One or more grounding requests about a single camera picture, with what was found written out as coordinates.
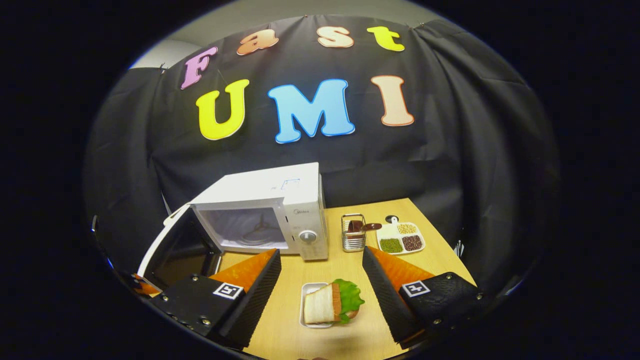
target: microwave control panel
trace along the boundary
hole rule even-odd
[[[324,213],[319,204],[300,204],[287,208],[291,234],[303,260],[321,260],[329,257],[327,236],[324,233]]]

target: sandwich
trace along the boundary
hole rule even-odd
[[[348,323],[360,310],[364,300],[351,281],[336,279],[317,291],[305,295],[305,324]]]

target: blue letter m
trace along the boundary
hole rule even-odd
[[[326,136],[351,134],[356,127],[349,122],[344,89],[349,86],[341,79],[324,80],[318,86],[314,100],[309,102],[294,85],[275,87],[267,95],[276,101],[280,132],[276,142],[287,143],[300,140],[301,133],[293,126],[293,118],[302,130],[314,137],[324,114],[324,126],[320,131]]]

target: black textured surface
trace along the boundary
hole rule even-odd
[[[197,275],[189,275],[177,281],[150,301],[167,315],[174,316],[174,320],[182,325],[192,327],[202,336],[208,336],[213,329],[224,324],[243,298],[244,290],[240,290],[238,298],[228,299],[213,293],[222,282],[204,276],[198,276],[198,280],[194,281],[193,276]],[[205,325],[203,318],[211,324]]]
[[[264,306],[269,301],[271,292],[278,282],[281,269],[280,250],[276,250],[249,292],[220,328],[220,335],[243,347],[249,346],[249,341],[262,316]]]
[[[489,303],[489,296],[453,272],[422,280],[422,283],[429,292],[414,297],[404,288],[399,292],[429,333],[455,331],[475,320]]]
[[[416,318],[409,312],[402,299],[396,293],[391,282],[374,254],[365,247],[362,252],[362,267],[369,277],[371,287],[378,298],[382,315],[396,343],[416,334],[422,329]],[[403,348],[410,347],[412,342],[401,343]]]

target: metal utensil caddy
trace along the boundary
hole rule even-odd
[[[346,252],[363,251],[365,244],[367,243],[367,233],[364,231],[364,225],[367,225],[367,222],[364,220],[363,214],[345,214],[342,216],[341,220],[342,249]],[[352,233],[349,232],[349,223],[352,220],[362,221],[362,228],[360,231]]]

